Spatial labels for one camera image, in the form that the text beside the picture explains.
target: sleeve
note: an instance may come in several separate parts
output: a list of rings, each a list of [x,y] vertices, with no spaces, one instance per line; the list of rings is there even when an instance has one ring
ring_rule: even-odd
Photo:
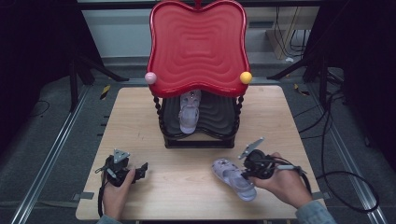
[[[122,224],[118,222],[116,219],[112,217],[108,217],[106,215],[102,215],[99,221],[96,224]]]
[[[317,201],[312,201],[296,212],[301,224],[335,224],[335,220],[327,209]]]

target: wooden table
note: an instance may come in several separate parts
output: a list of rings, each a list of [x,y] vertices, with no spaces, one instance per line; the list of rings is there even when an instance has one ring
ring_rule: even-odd
[[[98,219],[97,194],[102,167],[114,148],[131,153],[130,164],[148,162],[146,178],[132,185],[123,213],[131,220],[192,219],[274,219],[295,218],[295,209],[272,193],[257,189],[252,202],[243,202],[233,190],[217,179],[212,162],[218,158],[233,161],[247,144],[264,137],[258,147],[264,153],[279,152],[307,171],[312,190],[318,191],[308,158],[297,132],[282,89],[278,86],[250,86],[242,107],[235,148],[167,149],[158,116],[148,88],[121,89],[106,131],[93,162],[84,192],[94,192],[92,200],[81,199],[78,219]]]

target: human hand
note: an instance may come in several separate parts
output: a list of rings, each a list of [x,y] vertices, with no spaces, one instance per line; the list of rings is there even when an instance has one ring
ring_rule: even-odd
[[[131,169],[125,176],[125,180],[121,186],[115,187],[112,184],[106,184],[103,195],[103,204],[105,207],[105,214],[118,221],[121,219],[122,210],[126,204],[129,189],[134,180],[136,169]]]
[[[277,152],[271,156],[280,158],[280,154]],[[250,176],[249,180],[256,187],[267,189],[275,194],[280,201],[297,209],[313,200],[299,174],[293,170],[275,169],[274,174],[269,179]]]

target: yellow ball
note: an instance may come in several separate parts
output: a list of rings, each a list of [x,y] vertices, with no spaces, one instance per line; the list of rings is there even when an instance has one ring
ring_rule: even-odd
[[[249,72],[243,72],[239,78],[242,83],[249,84],[252,79],[252,75]]]

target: shoe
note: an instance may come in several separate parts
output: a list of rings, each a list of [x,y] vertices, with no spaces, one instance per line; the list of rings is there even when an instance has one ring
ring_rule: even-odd
[[[220,180],[229,185],[243,201],[250,202],[256,198],[257,192],[254,185],[241,176],[242,172],[232,162],[218,159],[213,162],[212,171]]]
[[[201,91],[189,91],[180,96],[180,112],[178,113],[180,130],[183,133],[193,133],[199,118]]]

